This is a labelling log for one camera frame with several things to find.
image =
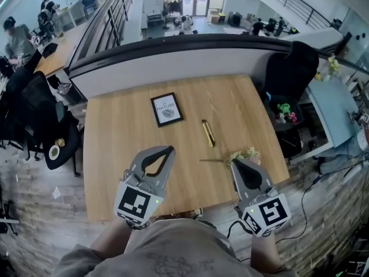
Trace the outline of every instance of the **wooden table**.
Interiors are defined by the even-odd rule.
[[[174,92],[184,121],[157,127],[150,98]],[[202,119],[216,140],[211,148]],[[255,147],[273,182],[289,177],[272,124],[249,76],[169,81],[89,100],[84,135],[84,185],[90,221],[111,220],[119,179],[135,155],[172,145],[175,161],[167,197],[155,215],[188,211],[238,198],[230,171],[216,162]]]
[[[50,76],[63,69],[69,55],[77,47],[76,44],[81,39],[85,27],[85,24],[81,24],[64,33],[63,38],[55,38],[52,42],[58,44],[57,50],[48,58],[41,58],[36,72],[42,71],[46,76]]]

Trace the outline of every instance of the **gray t-shirt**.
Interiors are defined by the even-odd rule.
[[[5,43],[5,54],[8,58],[17,59],[20,54],[24,54],[24,63],[27,63],[35,54],[36,47],[27,39],[27,34],[29,34],[29,29],[23,24],[16,26],[13,36],[8,36]]]
[[[285,268],[259,273],[237,260],[224,235],[192,219],[160,220],[132,238],[124,254],[104,261],[76,245],[61,258],[52,277],[298,276]]]

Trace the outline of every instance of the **paper scrap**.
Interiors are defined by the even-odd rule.
[[[53,191],[52,195],[54,196],[54,199],[57,199],[61,196],[59,188],[56,187],[55,190]]]

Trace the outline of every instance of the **plate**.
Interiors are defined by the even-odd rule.
[[[54,150],[54,149],[57,149],[57,150],[58,150],[58,154],[57,154],[56,156],[51,156],[52,150]],[[48,152],[48,157],[50,158],[50,160],[55,160],[56,158],[58,158],[58,157],[59,157],[59,153],[60,153],[60,148],[59,148],[59,146],[57,146],[57,145],[53,145],[53,146],[50,148],[49,152]]]

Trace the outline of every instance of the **green toy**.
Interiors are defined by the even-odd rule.
[[[289,104],[278,104],[277,108],[281,111],[282,114],[286,115],[290,113],[290,105]]]

